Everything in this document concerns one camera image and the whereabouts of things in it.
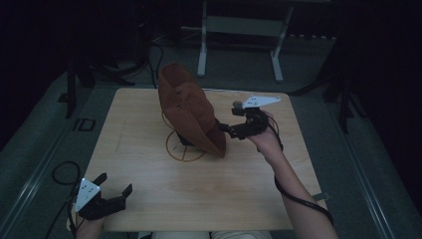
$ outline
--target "table surface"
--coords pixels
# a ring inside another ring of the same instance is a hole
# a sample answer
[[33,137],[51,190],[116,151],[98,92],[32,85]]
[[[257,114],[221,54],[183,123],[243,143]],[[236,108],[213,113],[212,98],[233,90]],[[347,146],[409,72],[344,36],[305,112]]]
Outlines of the table surface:
[[[234,101],[251,95],[281,97],[261,107],[280,128],[289,159],[311,194],[320,193],[290,99],[284,94],[205,91],[216,118],[233,125],[245,119],[231,114]],[[107,231],[217,231],[292,229],[272,168],[247,139],[226,133],[225,158],[206,153],[184,162],[184,146],[162,116],[157,90],[116,92],[85,178],[106,172],[103,198],[120,196],[132,183],[126,209],[111,215]],[[185,159],[201,153],[189,147]]]

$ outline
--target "dark background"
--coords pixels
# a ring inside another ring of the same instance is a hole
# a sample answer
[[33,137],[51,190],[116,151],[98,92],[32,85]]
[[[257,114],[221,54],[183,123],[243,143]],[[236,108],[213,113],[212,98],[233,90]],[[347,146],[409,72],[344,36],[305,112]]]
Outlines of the dark background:
[[[334,3],[297,4],[289,34],[337,38],[325,69],[342,71],[347,65],[352,91],[359,96],[421,211],[422,2]],[[115,60],[132,57],[139,23],[160,26],[177,39],[180,26],[200,26],[202,11],[199,0],[1,0],[0,4],[0,147],[51,82],[66,71],[70,52],[115,66]],[[226,4],[210,10],[243,15],[265,6],[261,1],[259,5],[230,7]],[[278,17],[268,13],[257,17]]]

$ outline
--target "brown hat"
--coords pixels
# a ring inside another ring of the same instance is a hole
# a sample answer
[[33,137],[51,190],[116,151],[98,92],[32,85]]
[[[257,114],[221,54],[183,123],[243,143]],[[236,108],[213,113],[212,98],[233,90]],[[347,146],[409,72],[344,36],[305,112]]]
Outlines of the brown hat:
[[196,79],[181,64],[161,68],[158,95],[164,115],[178,134],[193,145],[224,157],[226,136],[218,128],[214,108]]

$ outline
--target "human hand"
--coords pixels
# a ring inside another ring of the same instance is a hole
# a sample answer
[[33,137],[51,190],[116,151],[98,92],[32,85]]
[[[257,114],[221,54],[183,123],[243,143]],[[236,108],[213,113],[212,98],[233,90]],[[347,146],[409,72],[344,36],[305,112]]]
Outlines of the human hand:
[[[269,117],[270,126],[274,128],[273,115],[265,111],[263,112]],[[274,166],[281,156],[284,157],[279,143],[279,137],[269,126],[260,134],[249,136],[248,139],[257,146],[258,151],[271,166]]]
[[105,222],[106,217],[90,221],[77,213],[77,239],[100,238]]

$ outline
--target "black cable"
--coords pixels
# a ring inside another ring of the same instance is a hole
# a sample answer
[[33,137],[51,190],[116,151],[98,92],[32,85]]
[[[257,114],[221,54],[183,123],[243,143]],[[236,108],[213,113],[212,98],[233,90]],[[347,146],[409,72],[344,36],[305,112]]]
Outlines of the black cable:
[[[64,182],[64,181],[61,181],[57,178],[56,171],[60,167],[62,167],[63,165],[66,165],[66,164],[71,164],[76,168],[77,178],[75,179],[75,181]],[[56,214],[56,216],[55,216],[53,222],[51,223],[49,230],[47,231],[46,236],[44,238],[47,239],[47,238],[50,237],[50,234],[53,230],[54,225],[56,224],[57,220],[59,219],[59,216],[62,214],[62,212],[63,212],[63,210],[65,209],[66,206],[67,206],[67,213],[68,213],[68,217],[69,217],[69,222],[71,224],[70,225],[71,231],[72,231],[74,238],[76,238],[77,228],[76,228],[74,220],[72,218],[72,205],[73,205],[72,202],[73,202],[73,199],[77,196],[77,193],[78,193],[78,185],[79,185],[79,182],[81,181],[81,169],[78,166],[78,164],[73,162],[73,161],[64,161],[64,162],[60,163],[59,165],[57,165],[53,169],[51,176],[53,178],[53,181],[55,181],[56,183],[58,183],[60,185],[72,185],[72,188],[71,188],[71,191],[69,192],[69,195],[67,196],[65,202],[62,204],[62,206],[60,207],[60,210]]]
[[[283,144],[282,144],[282,140],[280,139],[280,134],[279,134],[279,126],[277,125],[277,123],[276,123],[276,121],[273,119],[273,118],[271,118],[271,117],[269,117],[269,119],[271,119],[274,123],[275,123],[275,125],[276,125],[276,127],[277,127],[277,130],[275,130],[269,123],[268,123],[268,127],[270,128],[270,130],[275,134],[275,137],[276,137],[276,139],[277,139],[277,141],[279,142],[279,145],[280,145],[280,147],[282,148],[282,150],[284,150],[284,146],[283,146]],[[297,198],[297,197],[295,197],[295,196],[293,196],[292,194],[290,194],[289,192],[287,192],[283,187],[282,187],[282,185],[280,184],[280,182],[279,182],[279,180],[277,179],[277,177],[276,177],[276,175],[274,176],[274,181],[275,181],[275,183],[276,183],[276,187],[277,187],[277,189],[284,195],[284,196],[286,196],[287,198],[289,198],[289,199],[291,199],[292,201],[294,201],[294,202],[297,202],[297,203],[299,203],[299,204],[301,204],[301,205],[303,205],[303,206],[306,206],[306,207],[309,207],[309,208],[311,208],[311,209],[313,209],[313,210],[316,210],[316,211],[319,211],[319,212],[321,212],[321,213],[323,213],[327,218],[328,218],[328,220],[329,220],[329,222],[331,222],[331,224],[333,225],[334,224],[334,221],[333,221],[333,218],[332,218],[332,216],[331,216],[331,214],[329,213],[329,211],[328,210],[326,210],[325,208],[323,208],[323,207],[321,207],[321,206],[319,206],[319,205],[317,205],[317,204],[314,204],[314,203],[312,203],[312,202],[309,202],[309,201],[306,201],[306,200],[303,200],[303,199],[300,199],[300,198]]]

